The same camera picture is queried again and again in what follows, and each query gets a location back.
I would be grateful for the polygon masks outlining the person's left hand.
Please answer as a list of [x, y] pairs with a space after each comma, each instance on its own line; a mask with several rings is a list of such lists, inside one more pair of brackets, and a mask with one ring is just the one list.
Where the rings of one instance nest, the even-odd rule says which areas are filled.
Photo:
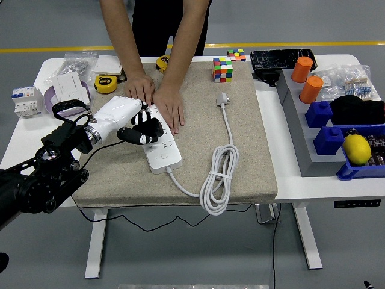
[[185, 125], [182, 95], [177, 87], [162, 84], [153, 95], [163, 119], [173, 135], [179, 133], [180, 126]]

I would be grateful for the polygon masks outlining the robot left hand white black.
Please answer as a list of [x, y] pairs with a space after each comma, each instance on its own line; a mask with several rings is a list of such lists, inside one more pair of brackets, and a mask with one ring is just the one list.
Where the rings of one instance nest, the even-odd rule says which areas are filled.
[[85, 130], [92, 145], [101, 145], [110, 133], [133, 145], [155, 143], [164, 134], [160, 121], [150, 115], [145, 102], [115, 96], [95, 115]]

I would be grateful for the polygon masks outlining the person's right hand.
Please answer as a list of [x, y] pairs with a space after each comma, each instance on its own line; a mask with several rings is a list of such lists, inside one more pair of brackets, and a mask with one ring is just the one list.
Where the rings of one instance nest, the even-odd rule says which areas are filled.
[[130, 73], [125, 82], [125, 96], [139, 99], [148, 105], [152, 103], [155, 92], [153, 79], [145, 72]]

